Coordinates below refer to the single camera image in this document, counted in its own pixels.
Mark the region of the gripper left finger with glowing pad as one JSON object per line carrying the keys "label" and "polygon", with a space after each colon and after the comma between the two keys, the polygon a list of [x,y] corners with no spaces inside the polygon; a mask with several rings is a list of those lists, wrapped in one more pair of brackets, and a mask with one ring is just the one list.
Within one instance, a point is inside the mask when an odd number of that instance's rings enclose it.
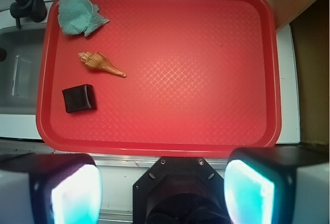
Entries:
{"label": "gripper left finger with glowing pad", "polygon": [[1,155],[1,223],[97,223],[101,203],[88,154]]}

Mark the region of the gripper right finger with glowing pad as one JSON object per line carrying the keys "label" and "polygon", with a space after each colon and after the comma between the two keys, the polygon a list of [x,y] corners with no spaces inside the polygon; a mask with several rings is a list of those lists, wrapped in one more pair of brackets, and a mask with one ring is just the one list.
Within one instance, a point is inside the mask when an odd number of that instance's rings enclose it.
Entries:
{"label": "gripper right finger with glowing pad", "polygon": [[329,148],[236,148],[224,196],[232,223],[329,223]]}

